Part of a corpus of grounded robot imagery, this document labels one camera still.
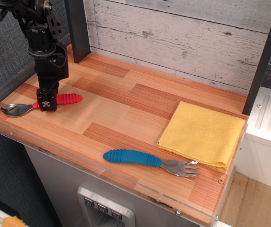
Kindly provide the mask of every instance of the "control panel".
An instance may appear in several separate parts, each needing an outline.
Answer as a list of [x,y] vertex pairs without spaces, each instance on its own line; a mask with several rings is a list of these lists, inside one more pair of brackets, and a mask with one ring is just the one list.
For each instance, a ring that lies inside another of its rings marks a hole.
[[136,227],[131,209],[81,186],[77,195],[88,227]]

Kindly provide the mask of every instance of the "black metal post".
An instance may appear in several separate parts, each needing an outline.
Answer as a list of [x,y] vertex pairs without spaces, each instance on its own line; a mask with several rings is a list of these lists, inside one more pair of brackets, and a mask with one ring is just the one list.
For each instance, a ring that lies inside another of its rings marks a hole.
[[267,69],[270,57],[271,57],[271,28],[270,28],[269,35],[263,49],[262,56],[260,58],[256,73],[255,73],[255,76],[254,76],[254,79],[253,79],[253,82],[248,94],[245,107],[243,109],[243,114],[245,115],[250,115],[251,113],[251,110],[254,105],[254,101],[256,99],[259,87],[262,83],[263,76]]
[[83,0],[64,0],[74,61],[79,63],[90,53]]

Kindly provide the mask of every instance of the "red spoon handle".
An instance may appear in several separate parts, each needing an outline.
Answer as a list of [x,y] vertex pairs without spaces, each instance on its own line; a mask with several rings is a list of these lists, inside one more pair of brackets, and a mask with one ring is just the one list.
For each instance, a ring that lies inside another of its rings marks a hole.
[[[83,97],[77,94],[61,94],[57,95],[57,104],[72,104],[82,101]],[[33,104],[34,109],[39,109],[38,102]]]

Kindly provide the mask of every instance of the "fork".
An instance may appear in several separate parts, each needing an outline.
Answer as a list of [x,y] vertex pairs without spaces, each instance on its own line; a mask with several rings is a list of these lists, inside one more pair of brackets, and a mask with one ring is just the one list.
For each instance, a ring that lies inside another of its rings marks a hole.
[[193,169],[198,169],[198,166],[188,166],[191,164],[197,164],[197,161],[183,162],[176,160],[161,160],[154,155],[143,153],[137,150],[110,150],[103,155],[103,158],[109,162],[114,163],[134,163],[147,166],[162,167],[169,173],[176,176],[191,177],[198,174],[198,171],[193,171]]

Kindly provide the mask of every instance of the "gray fabric wall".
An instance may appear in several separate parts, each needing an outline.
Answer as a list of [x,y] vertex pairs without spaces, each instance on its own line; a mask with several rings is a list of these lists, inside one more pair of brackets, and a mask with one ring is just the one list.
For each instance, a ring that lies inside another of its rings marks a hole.
[[[62,24],[68,23],[63,0],[53,0]],[[0,24],[0,101],[34,74],[34,61],[18,22],[8,13]],[[21,144],[0,135],[0,201],[17,210],[31,227],[55,227],[57,218],[47,202]]]

